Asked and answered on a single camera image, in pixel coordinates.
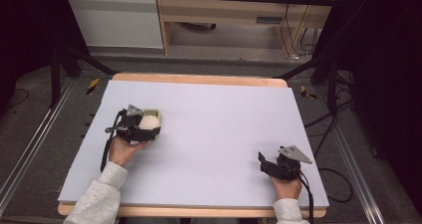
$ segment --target white surface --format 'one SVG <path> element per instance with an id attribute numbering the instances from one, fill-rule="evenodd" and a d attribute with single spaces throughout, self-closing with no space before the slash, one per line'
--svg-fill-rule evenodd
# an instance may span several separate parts
<path id="1" fill-rule="evenodd" d="M 156 0 L 69 0 L 88 46 L 162 49 Z"/>
<path id="2" fill-rule="evenodd" d="M 126 167 L 121 203 L 271 207 L 275 193 L 258 151 L 275 161 L 280 145 L 297 146 L 315 207 L 326 207 L 315 160 L 291 89 L 110 81 L 66 179 L 59 201 L 85 193 L 100 164 L 115 115 L 127 105 L 160 109 L 158 141 Z M 308 206 L 303 188 L 300 205 Z"/>

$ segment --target finger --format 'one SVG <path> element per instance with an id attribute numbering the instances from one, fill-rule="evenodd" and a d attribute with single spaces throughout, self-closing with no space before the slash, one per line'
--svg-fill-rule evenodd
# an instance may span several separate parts
<path id="1" fill-rule="evenodd" d="M 148 144 L 148 141 L 141 141 L 134 145 L 135 149 L 141 149 L 145 147 Z"/>

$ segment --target white board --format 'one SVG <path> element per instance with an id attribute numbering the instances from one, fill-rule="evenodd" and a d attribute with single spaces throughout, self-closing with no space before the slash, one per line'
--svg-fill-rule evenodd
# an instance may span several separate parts
<path id="1" fill-rule="evenodd" d="M 297 146 L 315 207 L 327 207 L 302 119 L 289 88 L 110 81 L 69 171 L 61 202 L 76 202 L 100 176 L 117 112 L 131 104 L 160 109 L 160 138 L 126 167 L 121 203 L 153 206 L 268 208 L 276 201 L 258 152 L 276 161 L 278 148 Z M 300 205 L 309 206 L 303 188 Z"/>

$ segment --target floor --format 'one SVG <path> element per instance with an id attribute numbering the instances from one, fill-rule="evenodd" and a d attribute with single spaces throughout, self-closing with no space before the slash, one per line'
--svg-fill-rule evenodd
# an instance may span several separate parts
<path id="1" fill-rule="evenodd" d="M 307 34 L 304 43 L 309 43 L 311 39 L 312 34 Z M 139 54 L 130 51 L 117 57 L 116 54 L 108 56 L 109 54 L 101 50 L 96 52 L 99 61 L 117 70 L 259 77 L 283 74 L 310 58 L 307 55 L 301 55 L 297 60 L 283 58 L 272 29 L 227 25 L 217 25 L 215 30 L 209 30 L 204 26 L 177 24 L 167 56 L 160 53 Z M 57 213 L 60 184 L 66 178 L 67 170 L 72 165 L 72 157 L 78 152 L 84 133 L 89 128 L 87 123 L 92 121 L 91 114 L 95 113 L 100 105 L 107 80 L 107 76 L 92 67 L 84 64 L 82 67 L 84 73 L 74 81 L 74 88 L 66 104 L 62 107 L 49 134 L 43 137 L 40 147 L 35 150 L 36 155 L 22 175 L 21 184 L 17 186 L 10 200 L 7 200 L 7 207 L 0 209 L 0 216 L 3 218 L 0 221 L 7 222 L 6 219 L 18 220 L 18 223 L 63 221 L 63 217 Z M 309 70 L 289 80 L 289 87 L 294 90 L 304 123 L 310 123 L 325 114 L 323 104 L 325 86 L 312 87 L 309 81 L 311 74 L 312 70 Z M 10 105 L 15 106 L 2 113 L 0 137 L 3 141 L 0 142 L 0 148 L 4 151 L 0 161 L 1 166 L 5 167 L 0 169 L 2 184 L 7 181 L 13 164 L 25 151 L 27 143 L 48 111 L 49 75 L 48 67 L 24 75 L 17 84 L 17 88 L 22 90 L 17 90 L 10 101 Z M 85 91 L 94 77 L 101 78 L 102 82 L 92 96 L 87 96 Z M 302 85 L 307 86 L 307 91 L 310 94 L 315 93 L 318 99 L 303 96 Z M 347 92 L 342 92 L 338 98 L 340 104 L 348 101 L 350 96 Z M 319 134 L 324 133 L 328 125 L 329 121 L 324 120 L 307 128 L 313 150 L 317 148 L 321 139 Z M 421 217 L 415 211 L 388 163 L 383 159 L 372 157 L 367 130 L 361 124 L 353 107 L 347 107 L 338 114 L 337 128 L 339 129 L 328 134 L 320 150 L 316 160 L 318 167 L 334 168 L 348 180 L 352 179 L 336 135 L 342 133 L 382 213 L 384 223 L 422 223 Z M 348 197 L 347 183 L 341 177 L 329 172 L 321 173 L 321 176 L 330 197 L 337 199 Z M 355 195 L 347 203 L 330 200 L 326 216 L 316 223 L 370 222 L 362 207 L 365 199 L 358 195 L 359 190 L 356 186 L 354 190 Z"/>

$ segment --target gray floor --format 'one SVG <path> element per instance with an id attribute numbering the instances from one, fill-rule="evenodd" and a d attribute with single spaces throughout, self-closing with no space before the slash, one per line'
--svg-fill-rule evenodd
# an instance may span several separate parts
<path id="1" fill-rule="evenodd" d="M 232 26 L 218 25 L 212 33 L 208 31 L 189 32 L 191 28 L 184 26 L 179 26 L 176 29 L 179 29 L 176 31 L 180 31 L 181 34 L 173 35 L 174 45 L 167 57 L 160 55 L 144 56 L 143 59 L 99 57 L 99 60 L 112 68 L 128 72 L 260 77 L 282 74 L 303 62 L 284 60 L 276 46 L 275 38 L 266 29 L 249 30 L 261 33 L 260 36 L 254 38 L 238 35 L 245 38 L 240 43 L 230 41 L 230 39 L 219 43 L 213 38 L 214 36 L 225 37 L 227 32 L 236 29 Z M 247 33 L 248 28 L 242 27 L 236 31 Z M 196 45 L 189 46 L 189 41 Z M 263 53 L 260 47 L 254 49 L 254 46 L 258 46 L 256 44 L 264 46 L 264 50 L 268 50 L 265 52 L 273 55 L 265 55 L 262 59 L 256 59 Z M 210 48 L 208 51 L 212 51 L 213 56 L 204 55 L 208 47 Z M 231 52 L 221 54 L 219 49 L 214 50 L 215 47 Z M 57 213 L 59 193 L 56 189 L 66 178 L 67 171 L 82 142 L 82 135 L 89 128 L 86 123 L 91 122 L 93 118 L 91 114 L 95 113 L 100 105 L 108 79 L 107 76 L 92 67 L 84 65 L 82 67 L 84 68 L 83 74 L 76 80 L 66 104 L 43 141 L 2 217 L 49 218 L 51 221 L 58 220 L 59 222 L 63 219 Z M 312 100 L 301 96 L 300 86 L 310 84 L 311 73 L 312 71 L 307 71 L 297 78 L 289 80 L 289 86 L 294 90 L 304 123 L 309 123 L 324 114 L 321 104 L 324 97 Z M 2 149 L 0 183 L 4 183 L 8 173 L 12 171 L 13 164 L 19 159 L 43 115 L 47 112 L 50 101 L 49 75 L 49 69 L 43 68 L 23 76 L 17 87 L 28 91 L 28 98 L 22 104 L 2 113 L 0 120 L 2 140 L 0 143 Z M 85 92 L 92 78 L 101 78 L 101 81 L 94 94 L 87 96 Z M 11 104 L 17 103 L 24 97 L 23 92 L 17 91 Z M 348 99 L 348 94 L 342 93 L 338 102 L 341 103 Z M 308 135 L 323 133 L 327 125 L 328 122 L 325 120 L 308 128 L 307 133 Z M 347 143 L 368 182 L 385 222 L 422 223 L 421 217 L 415 211 L 388 163 L 385 160 L 372 157 L 367 131 L 361 125 L 356 113 L 351 109 L 340 112 L 338 125 L 343 130 Z M 320 136 L 310 137 L 313 149 L 317 147 L 319 140 Z M 328 135 L 321 148 L 316 163 L 318 167 L 333 168 L 348 177 L 347 169 L 338 151 L 337 140 L 332 133 Z M 323 173 L 322 179 L 325 188 L 333 197 L 340 199 L 347 197 L 348 187 L 340 178 L 330 173 Z M 317 223 L 367 222 L 365 212 L 356 195 L 345 204 L 330 201 L 326 216 L 317 221 Z M 41 220 L 39 223 L 47 223 L 47 220 Z"/>

